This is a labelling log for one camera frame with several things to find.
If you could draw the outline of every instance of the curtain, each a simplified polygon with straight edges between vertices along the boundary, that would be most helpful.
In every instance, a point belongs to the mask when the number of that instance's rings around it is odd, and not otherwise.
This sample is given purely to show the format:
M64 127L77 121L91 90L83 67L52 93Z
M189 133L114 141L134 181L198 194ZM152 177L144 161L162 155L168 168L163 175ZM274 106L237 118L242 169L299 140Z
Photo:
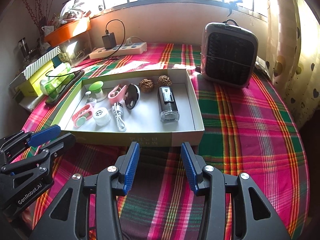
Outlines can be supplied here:
M304 0L268 0L266 65L298 129L320 101L320 25Z

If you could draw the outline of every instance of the bed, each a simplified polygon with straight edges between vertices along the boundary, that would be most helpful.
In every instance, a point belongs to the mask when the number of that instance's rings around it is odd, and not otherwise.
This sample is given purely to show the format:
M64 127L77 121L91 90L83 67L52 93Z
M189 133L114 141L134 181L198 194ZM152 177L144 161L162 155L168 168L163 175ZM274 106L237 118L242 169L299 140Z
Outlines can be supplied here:
M292 239L300 235L308 213L308 166L302 141L287 107L262 73L255 70L242 90L203 79L200 48L191 45L148 44L141 55L116 60L85 61L83 79L145 69L186 68L204 122L205 132L194 151L224 173L245 171L268 197ZM54 108L44 101L24 125L39 131L52 123L65 98ZM125 147L76 144L54 165L55 184L23 214L33 228L52 199L74 173L96 174L126 153ZM20 158L37 153L31 148ZM231 234L231 204L227 197L226 239ZM190 190L179 147L142 148L132 190L118 197L121 227L131 239L196 239L203 197ZM95 239L94 196L90 201L90 238Z

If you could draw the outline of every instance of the orange basket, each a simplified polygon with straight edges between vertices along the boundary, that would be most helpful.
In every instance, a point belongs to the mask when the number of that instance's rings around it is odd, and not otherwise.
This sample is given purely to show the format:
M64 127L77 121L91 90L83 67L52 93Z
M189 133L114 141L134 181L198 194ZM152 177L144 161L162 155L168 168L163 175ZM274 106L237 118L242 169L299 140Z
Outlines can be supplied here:
M49 43L51 47L55 47L90 29L90 18L84 17L56 29L54 32L44 37L44 42Z

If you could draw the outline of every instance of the portable heater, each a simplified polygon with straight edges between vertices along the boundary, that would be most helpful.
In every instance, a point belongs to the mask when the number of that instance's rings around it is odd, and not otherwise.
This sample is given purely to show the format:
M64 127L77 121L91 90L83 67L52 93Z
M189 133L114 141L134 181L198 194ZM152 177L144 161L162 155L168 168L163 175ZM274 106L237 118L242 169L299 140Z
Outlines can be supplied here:
M249 83L257 58L258 39L234 20L209 23L201 45L201 74L217 83L243 88Z

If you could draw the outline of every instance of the black grille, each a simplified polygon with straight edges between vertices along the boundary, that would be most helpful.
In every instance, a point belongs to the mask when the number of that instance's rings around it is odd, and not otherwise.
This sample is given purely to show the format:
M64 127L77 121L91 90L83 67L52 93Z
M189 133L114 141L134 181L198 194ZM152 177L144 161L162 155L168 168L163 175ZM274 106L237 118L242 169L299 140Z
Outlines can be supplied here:
M209 57L205 72L209 77L241 86L246 83L250 74L249 66L254 56L254 45L248 40L232 35L211 33L208 38L207 55Z

